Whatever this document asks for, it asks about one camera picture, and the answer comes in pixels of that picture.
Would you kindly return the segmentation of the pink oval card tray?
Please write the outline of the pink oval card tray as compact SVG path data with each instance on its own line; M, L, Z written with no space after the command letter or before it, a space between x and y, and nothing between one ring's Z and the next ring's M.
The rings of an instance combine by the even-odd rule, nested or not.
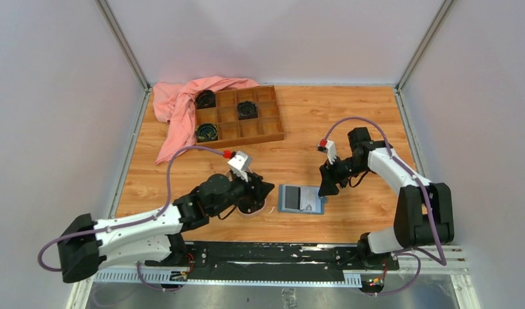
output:
M243 217L259 215L265 208L265 200L254 200L252 198L242 198L238 202L238 212Z

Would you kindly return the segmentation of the dark grey card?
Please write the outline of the dark grey card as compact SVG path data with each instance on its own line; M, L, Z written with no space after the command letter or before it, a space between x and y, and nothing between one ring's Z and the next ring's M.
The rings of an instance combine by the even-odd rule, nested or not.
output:
M295 186L285 186L283 191L283 208L289 210L300 209L300 188Z

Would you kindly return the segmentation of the teal leather card holder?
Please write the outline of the teal leather card holder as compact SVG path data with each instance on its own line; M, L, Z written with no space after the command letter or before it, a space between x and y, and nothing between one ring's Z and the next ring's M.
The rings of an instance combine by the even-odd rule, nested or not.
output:
M293 214L324 214L327 198L319 196L319 189L315 186L281 184L278 211Z

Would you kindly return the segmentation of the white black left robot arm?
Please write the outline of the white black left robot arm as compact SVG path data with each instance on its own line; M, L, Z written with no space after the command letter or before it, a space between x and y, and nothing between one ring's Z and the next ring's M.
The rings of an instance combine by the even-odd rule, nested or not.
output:
M189 194L155 211L93 220L90 214L74 219L57 243L64 283L76 283L114 265L140 262L172 267L190 261L182 233L207 225L229 207L247 202L262 206L275 188L256 173L214 174Z

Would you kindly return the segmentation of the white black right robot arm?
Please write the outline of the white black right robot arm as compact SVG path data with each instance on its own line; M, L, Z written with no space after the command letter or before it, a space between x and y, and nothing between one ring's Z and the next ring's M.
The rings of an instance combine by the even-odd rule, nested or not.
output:
M386 140L373 140L365 127L348 133L352 154L341 159L334 142L320 140L317 150L327 155L319 168L319 196L335 196L350 185L351 178L368 173L380 176L397 194L391 227L367 232L358 241L356 258L364 268L374 268L393 252L425 245L441 247L453 241L452 192L445 183L435 183L415 172Z

